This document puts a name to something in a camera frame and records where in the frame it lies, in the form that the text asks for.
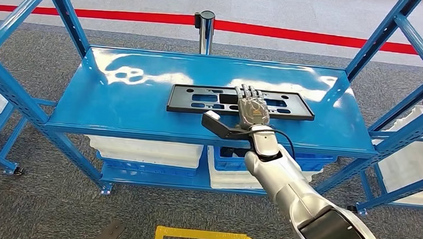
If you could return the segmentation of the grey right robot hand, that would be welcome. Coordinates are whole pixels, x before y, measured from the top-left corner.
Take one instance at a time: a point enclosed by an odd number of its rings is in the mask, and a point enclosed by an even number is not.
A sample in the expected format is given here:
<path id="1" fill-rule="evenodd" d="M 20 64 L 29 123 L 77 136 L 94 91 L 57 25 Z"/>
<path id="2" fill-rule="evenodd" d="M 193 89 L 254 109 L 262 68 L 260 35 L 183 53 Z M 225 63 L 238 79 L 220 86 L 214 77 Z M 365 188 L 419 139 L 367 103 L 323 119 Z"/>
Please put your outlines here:
<path id="1" fill-rule="evenodd" d="M 235 86 L 235 91 L 238 97 L 240 128 L 249 130 L 253 125 L 268 125 L 270 115 L 262 91 L 245 84 Z"/>

